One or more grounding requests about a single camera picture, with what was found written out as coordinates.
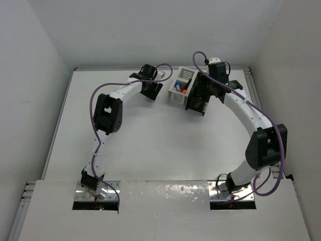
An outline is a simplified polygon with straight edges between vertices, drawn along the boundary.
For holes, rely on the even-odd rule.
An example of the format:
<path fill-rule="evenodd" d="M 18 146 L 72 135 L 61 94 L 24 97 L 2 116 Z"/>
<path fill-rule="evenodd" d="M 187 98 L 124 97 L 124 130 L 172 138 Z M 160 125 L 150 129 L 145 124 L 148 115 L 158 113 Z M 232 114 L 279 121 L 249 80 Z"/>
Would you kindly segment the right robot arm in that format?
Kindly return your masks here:
<path fill-rule="evenodd" d="M 279 186 L 285 167 L 287 128 L 277 125 L 262 109 L 249 100 L 242 85 L 230 81 L 224 62 L 205 59 L 208 72 L 200 70 L 202 85 L 210 94 L 220 99 L 228 107 L 250 136 L 245 150 L 245 160 L 237 169 L 227 175 L 225 186 L 232 193 L 250 182 L 256 182 L 257 176 L 266 168 L 279 164 L 279 175 L 274 187 L 263 193 L 272 194 Z"/>

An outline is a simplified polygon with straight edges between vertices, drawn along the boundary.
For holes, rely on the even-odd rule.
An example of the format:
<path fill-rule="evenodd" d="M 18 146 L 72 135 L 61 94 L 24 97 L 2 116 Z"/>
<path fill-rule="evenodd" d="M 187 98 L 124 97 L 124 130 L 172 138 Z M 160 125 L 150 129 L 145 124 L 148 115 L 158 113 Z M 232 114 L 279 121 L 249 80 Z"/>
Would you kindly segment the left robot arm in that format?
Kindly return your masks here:
<path fill-rule="evenodd" d="M 130 74 L 125 83 L 107 83 L 97 87 L 90 97 L 90 120 L 95 134 L 92 160 L 81 172 L 81 185 L 91 192 L 97 192 L 103 182 L 105 174 L 105 160 L 103 149 L 114 133 L 122 125 L 123 106 L 134 95 L 141 93 L 145 97 L 155 100 L 164 81 L 165 72 L 156 67 L 145 64 L 138 73 Z M 93 99 L 96 93 L 108 85 L 119 86 L 119 89 L 109 94 L 99 94 L 96 105 Z"/>

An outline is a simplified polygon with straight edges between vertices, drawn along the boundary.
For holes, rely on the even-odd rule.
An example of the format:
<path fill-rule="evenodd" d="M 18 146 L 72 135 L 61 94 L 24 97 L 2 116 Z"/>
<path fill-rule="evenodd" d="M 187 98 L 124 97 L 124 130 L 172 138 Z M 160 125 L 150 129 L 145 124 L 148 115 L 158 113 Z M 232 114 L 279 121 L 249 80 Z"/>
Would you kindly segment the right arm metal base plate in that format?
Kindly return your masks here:
<path fill-rule="evenodd" d="M 229 193 L 226 190 L 225 180 L 208 181 L 209 198 L 211 202 L 224 201 L 254 201 L 254 194 L 251 184 L 241 187 L 239 190 Z"/>

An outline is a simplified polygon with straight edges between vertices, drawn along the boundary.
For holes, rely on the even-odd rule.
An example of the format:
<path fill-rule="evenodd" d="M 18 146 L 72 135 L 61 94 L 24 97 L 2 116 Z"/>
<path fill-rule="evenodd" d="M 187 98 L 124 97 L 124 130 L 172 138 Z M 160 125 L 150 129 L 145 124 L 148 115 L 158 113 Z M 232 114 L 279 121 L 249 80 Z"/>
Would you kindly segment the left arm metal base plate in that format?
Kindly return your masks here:
<path fill-rule="evenodd" d="M 99 183 L 96 190 L 91 190 L 88 187 L 82 185 L 80 181 L 77 182 L 74 201 L 98 201 L 98 202 L 117 202 L 118 195 L 120 195 L 120 182 L 108 182 L 115 190 L 104 183 Z"/>

